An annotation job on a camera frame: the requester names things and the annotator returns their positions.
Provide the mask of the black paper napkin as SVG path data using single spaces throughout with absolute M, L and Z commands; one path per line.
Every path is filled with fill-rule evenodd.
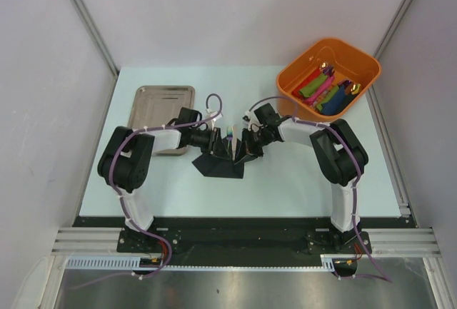
M 232 159 L 231 144 L 226 138 L 222 139 L 222 144 L 230 159 L 217 158 L 215 156 L 202 153 L 198 158 L 192 161 L 193 166 L 202 176 L 205 177 L 243 179 L 244 164 L 234 163 Z

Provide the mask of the iridescent rainbow fork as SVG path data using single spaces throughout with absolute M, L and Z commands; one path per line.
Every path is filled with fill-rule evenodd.
M 234 126 L 228 126 L 226 129 L 226 139 L 228 142 L 232 142 L 234 138 Z

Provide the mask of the ornate silver knife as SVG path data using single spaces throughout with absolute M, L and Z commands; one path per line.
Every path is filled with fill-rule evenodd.
M 236 137 L 233 137 L 231 139 L 231 157 L 232 157 L 233 161 L 236 160 L 237 142 L 238 142 L 238 139 Z

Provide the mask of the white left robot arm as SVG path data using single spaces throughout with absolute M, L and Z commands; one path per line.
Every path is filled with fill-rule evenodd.
M 201 150 L 197 168 L 205 171 L 221 161 L 232 162 L 232 152 L 221 130 L 200 126 L 216 119 L 214 113 L 204 119 L 199 111 L 183 107 L 165 126 L 133 130 L 118 126 L 112 133 L 97 166 L 97 173 L 118 194 L 126 226 L 135 231 L 133 243 L 144 252 L 153 250 L 158 235 L 149 229 L 153 210 L 140 194 L 146 180 L 151 157 L 155 153 L 193 146 Z

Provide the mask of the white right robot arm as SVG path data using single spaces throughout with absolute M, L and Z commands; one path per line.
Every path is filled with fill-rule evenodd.
M 271 143 L 297 143 L 313 149 L 318 166 L 331 183 L 330 246 L 345 253 L 361 243 L 358 214 L 358 184 L 368 164 L 368 154 L 347 121 L 338 119 L 329 125 L 304 121 L 293 116 L 280 116 L 269 103 L 246 112 L 244 128 L 235 163 L 246 163 L 263 156 L 263 148 Z

